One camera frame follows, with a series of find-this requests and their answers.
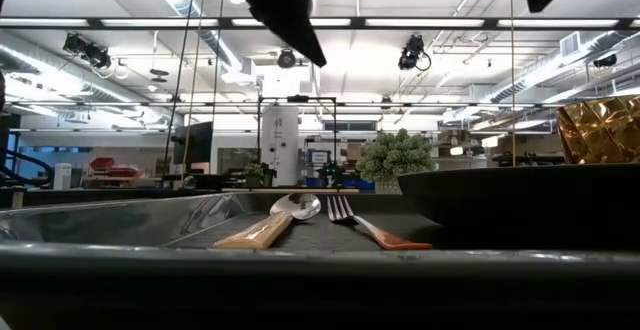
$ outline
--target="monitor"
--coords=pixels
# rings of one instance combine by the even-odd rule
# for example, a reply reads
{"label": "monitor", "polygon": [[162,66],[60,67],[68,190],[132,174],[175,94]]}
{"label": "monitor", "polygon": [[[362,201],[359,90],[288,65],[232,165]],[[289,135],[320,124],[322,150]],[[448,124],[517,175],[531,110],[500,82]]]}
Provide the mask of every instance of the monitor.
{"label": "monitor", "polygon": [[175,143],[173,147],[173,163],[180,165],[185,159],[187,132],[189,133],[189,153],[187,154],[186,164],[210,162],[213,123],[206,122],[176,128],[175,135],[171,137],[171,141]]}

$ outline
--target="spotlight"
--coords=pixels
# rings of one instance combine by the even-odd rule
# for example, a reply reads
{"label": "spotlight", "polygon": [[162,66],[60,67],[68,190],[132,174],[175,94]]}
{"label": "spotlight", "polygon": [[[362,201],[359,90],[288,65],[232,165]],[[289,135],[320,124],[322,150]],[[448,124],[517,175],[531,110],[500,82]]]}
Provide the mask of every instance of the spotlight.
{"label": "spotlight", "polygon": [[[382,97],[382,101],[381,101],[381,103],[383,103],[383,104],[390,104],[390,103],[392,103],[392,102],[393,102],[393,101],[391,101],[391,97],[390,97],[390,96],[383,96],[383,97]],[[381,107],[380,107],[380,110],[391,110],[391,107],[390,107],[390,106],[381,106]]]}
{"label": "spotlight", "polygon": [[62,50],[73,56],[80,56],[82,60],[88,61],[92,67],[98,70],[105,70],[111,67],[109,49],[99,47],[95,43],[85,41],[77,34],[67,35],[67,39],[62,46]]}
{"label": "spotlight", "polygon": [[[424,69],[418,67],[418,61],[420,57],[424,55],[429,59],[429,66]],[[400,61],[398,62],[400,70],[418,69],[420,71],[427,71],[431,68],[431,58],[424,52],[424,41],[422,35],[411,35],[407,46],[402,49],[402,55],[400,55]]]}
{"label": "spotlight", "polygon": [[603,67],[611,67],[614,66],[615,64],[618,63],[618,57],[616,56],[616,54],[607,56],[604,59],[600,59],[600,60],[596,60],[593,62],[593,66],[597,67],[598,69],[603,68]]}
{"label": "spotlight", "polygon": [[283,69],[291,69],[296,65],[296,56],[291,49],[282,49],[280,56],[278,56],[278,66]]}

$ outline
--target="green plant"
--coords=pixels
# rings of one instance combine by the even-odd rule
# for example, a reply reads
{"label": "green plant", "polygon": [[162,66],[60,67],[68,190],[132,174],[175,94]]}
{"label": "green plant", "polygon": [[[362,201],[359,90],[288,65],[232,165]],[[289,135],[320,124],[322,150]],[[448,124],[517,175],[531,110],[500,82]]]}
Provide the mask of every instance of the green plant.
{"label": "green plant", "polygon": [[244,167],[244,176],[262,177],[264,170],[260,164],[250,163]]}
{"label": "green plant", "polygon": [[421,135],[409,136],[406,129],[397,135],[380,132],[376,142],[362,149],[362,158],[356,168],[362,179],[375,181],[393,180],[399,175],[433,171],[431,146]]}

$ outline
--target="window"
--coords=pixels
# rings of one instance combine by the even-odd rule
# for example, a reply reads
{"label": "window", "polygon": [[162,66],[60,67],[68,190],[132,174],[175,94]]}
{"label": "window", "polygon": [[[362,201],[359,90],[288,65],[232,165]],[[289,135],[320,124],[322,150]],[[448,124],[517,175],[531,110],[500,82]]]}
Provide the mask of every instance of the window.
{"label": "window", "polygon": [[[338,121],[336,122],[338,131],[376,131],[376,121]],[[331,131],[334,128],[333,121],[324,122],[324,130]]]}
{"label": "window", "polygon": [[257,158],[258,149],[218,149],[218,174],[224,174],[229,169],[244,169]]}

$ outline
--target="potted plant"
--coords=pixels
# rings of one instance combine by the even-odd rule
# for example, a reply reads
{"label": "potted plant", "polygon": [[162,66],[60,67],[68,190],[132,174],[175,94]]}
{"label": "potted plant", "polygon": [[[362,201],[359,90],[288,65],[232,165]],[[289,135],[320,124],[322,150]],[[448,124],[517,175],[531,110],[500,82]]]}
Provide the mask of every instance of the potted plant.
{"label": "potted plant", "polygon": [[245,178],[245,187],[255,188],[261,187],[262,176],[264,175],[264,170],[262,170],[262,166],[256,163],[250,163],[244,167],[244,178]]}
{"label": "potted plant", "polygon": [[363,180],[375,182],[376,194],[401,194],[398,176],[433,171],[435,163],[426,139],[401,129],[397,135],[380,132],[373,144],[363,147],[356,168]]}

